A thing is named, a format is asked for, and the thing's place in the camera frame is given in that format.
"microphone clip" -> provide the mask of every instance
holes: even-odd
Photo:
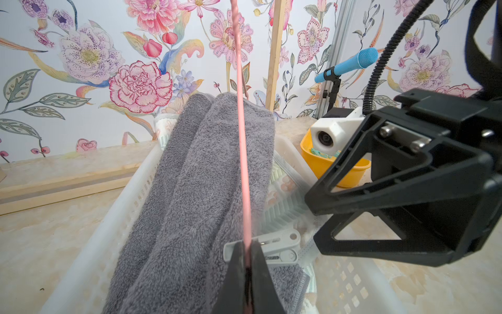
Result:
[[[333,66],[333,67],[330,67],[330,68],[324,70],[324,79],[326,81],[333,82],[333,86],[331,87],[331,92],[328,92],[328,90],[326,90],[326,89],[322,92],[323,98],[329,97],[327,111],[330,111],[333,108],[333,106],[336,102],[336,96],[338,95],[338,91],[340,90],[340,84],[341,84],[340,75],[335,75],[334,68],[335,67]]]

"camera lens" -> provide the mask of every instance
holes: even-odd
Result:
[[[319,135],[317,136],[319,139],[319,142],[321,142],[322,145],[324,146],[332,146],[333,145],[333,139],[331,136],[329,136],[328,133],[321,131],[319,132]]]

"floral wallpaper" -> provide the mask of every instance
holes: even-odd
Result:
[[[382,52],[398,25],[418,0],[357,0],[342,60],[358,50],[375,47]],[[467,73],[464,58],[465,34],[471,0],[435,1],[406,34],[387,63],[373,100],[373,108],[396,106],[393,98],[412,88],[421,88],[459,97],[469,97],[480,88]],[[490,55],[493,42],[495,7],[476,34],[477,44]],[[355,108],[362,99],[374,65],[344,74],[335,105]],[[311,89],[318,91],[320,84]],[[305,102],[310,107],[318,96]]]
[[[277,120],[315,112],[338,1],[287,0]],[[245,88],[265,106],[274,0],[239,11]],[[237,88],[228,0],[11,0],[0,17],[0,162],[154,140],[157,115]]]

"black strap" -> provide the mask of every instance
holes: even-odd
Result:
[[[467,38],[465,40],[465,63],[467,72],[484,89],[484,96],[488,99],[501,94],[502,89],[502,69],[488,60],[479,50],[474,41],[474,34],[483,21],[488,10],[493,6],[495,0],[478,0],[474,4],[469,18],[467,28]]]

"gray clothespin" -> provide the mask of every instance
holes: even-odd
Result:
[[[262,246],[263,255],[269,267],[291,266],[298,263],[300,233],[295,229],[286,229],[267,233],[253,238]],[[233,247],[240,241],[229,242],[223,246],[223,260],[228,263],[232,258]]]

